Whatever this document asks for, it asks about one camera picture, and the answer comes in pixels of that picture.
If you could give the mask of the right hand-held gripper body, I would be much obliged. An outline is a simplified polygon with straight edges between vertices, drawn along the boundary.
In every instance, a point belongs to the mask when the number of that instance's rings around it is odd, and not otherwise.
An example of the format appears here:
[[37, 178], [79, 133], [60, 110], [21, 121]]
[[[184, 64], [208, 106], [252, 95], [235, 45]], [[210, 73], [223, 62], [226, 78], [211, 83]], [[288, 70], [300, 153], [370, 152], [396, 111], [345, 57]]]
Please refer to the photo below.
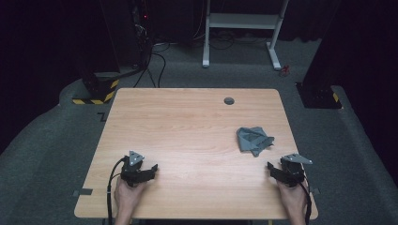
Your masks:
[[312, 165], [313, 161], [298, 153], [283, 156], [281, 158], [283, 172], [286, 173], [285, 183], [290, 187], [295, 187], [304, 180], [304, 170], [302, 165]]

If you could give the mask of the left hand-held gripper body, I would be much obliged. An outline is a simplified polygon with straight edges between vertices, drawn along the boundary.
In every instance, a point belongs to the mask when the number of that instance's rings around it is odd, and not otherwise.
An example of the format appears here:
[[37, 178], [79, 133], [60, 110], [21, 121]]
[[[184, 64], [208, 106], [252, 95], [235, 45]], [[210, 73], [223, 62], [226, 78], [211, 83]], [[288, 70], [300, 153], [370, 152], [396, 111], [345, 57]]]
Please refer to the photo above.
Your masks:
[[143, 162], [144, 157], [132, 150], [124, 158], [120, 176], [132, 188], [145, 182], [145, 175], [141, 172]]

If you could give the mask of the grey-blue microfibre cloth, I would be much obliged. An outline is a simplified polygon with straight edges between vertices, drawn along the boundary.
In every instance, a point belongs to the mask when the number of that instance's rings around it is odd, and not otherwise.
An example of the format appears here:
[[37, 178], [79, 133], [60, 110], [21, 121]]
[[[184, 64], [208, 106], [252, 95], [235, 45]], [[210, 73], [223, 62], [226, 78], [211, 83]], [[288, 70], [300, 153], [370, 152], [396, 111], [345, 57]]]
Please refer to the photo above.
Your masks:
[[266, 148], [273, 145], [275, 138], [268, 136], [261, 127], [240, 127], [237, 143], [241, 152], [250, 152], [257, 158]]

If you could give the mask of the person's left hand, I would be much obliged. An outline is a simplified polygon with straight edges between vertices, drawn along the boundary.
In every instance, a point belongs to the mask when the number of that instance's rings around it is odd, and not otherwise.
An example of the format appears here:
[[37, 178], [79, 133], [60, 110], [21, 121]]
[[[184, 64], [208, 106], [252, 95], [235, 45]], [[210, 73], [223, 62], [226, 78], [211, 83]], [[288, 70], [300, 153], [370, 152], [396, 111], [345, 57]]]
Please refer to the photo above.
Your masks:
[[124, 180], [117, 181], [115, 188], [115, 201], [117, 205], [117, 216], [119, 218], [131, 217], [145, 188], [146, 183], [139, 184], [137, 187], [130, 187]]

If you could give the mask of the person's right hand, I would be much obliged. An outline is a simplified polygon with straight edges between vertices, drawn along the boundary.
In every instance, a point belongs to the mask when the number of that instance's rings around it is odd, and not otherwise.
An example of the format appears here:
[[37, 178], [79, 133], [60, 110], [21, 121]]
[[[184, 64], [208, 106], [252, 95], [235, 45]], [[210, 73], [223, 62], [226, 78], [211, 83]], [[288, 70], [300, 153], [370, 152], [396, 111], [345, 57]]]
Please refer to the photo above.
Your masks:
[[288, 187], [278, 181], [283, 207], [289, 218], [305, 218], [304, 209], [307, 203], [306, 191], [300, 186]]

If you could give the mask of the black yellow striped stand base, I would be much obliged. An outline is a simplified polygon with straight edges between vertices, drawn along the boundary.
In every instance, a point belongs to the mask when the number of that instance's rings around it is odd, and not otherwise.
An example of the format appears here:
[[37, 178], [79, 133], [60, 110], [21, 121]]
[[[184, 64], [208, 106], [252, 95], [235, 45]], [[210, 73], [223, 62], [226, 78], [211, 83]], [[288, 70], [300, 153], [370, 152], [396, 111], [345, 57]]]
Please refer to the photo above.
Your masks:
[[99, 79], [96, 75], [84, 75], [79, 91], [72, 97], [72, 102], [77, 105], [107, 104], [115, 94], [119, 83], [117, 79]]

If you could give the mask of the black equipment rack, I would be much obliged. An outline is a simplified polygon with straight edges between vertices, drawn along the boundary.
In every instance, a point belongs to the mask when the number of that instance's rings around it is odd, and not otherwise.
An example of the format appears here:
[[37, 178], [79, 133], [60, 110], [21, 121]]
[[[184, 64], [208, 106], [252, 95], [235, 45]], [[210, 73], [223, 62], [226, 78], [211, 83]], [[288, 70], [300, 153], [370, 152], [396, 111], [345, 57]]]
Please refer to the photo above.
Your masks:
[[150, 58], [152, 36], [146, 0], [100, 0], [118, 65], [144, 69]]

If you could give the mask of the white metal stand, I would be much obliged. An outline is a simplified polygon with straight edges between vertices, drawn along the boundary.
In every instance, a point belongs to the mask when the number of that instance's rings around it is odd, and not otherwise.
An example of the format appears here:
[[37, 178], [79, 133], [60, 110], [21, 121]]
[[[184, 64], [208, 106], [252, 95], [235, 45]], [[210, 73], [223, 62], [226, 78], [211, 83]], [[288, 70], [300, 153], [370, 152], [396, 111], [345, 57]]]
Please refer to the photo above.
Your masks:
[[280, 12], [275, 15], [265, 14], [239, 14], [239, 13], [214, 13], [211, 11], [211, 0], [207, 0], [205, 42], [203, 49], [202, 66], [208, 68], [210, 65], [209, 36], [211, 28], [233, 28], [233, 29], [257, 29], [272, 30], [272, 39], [267, 42], [269, 58], [275, 70], [281, 70], [275, 45], [280, 34], [285, 12], [289, 0], [283, 0]]

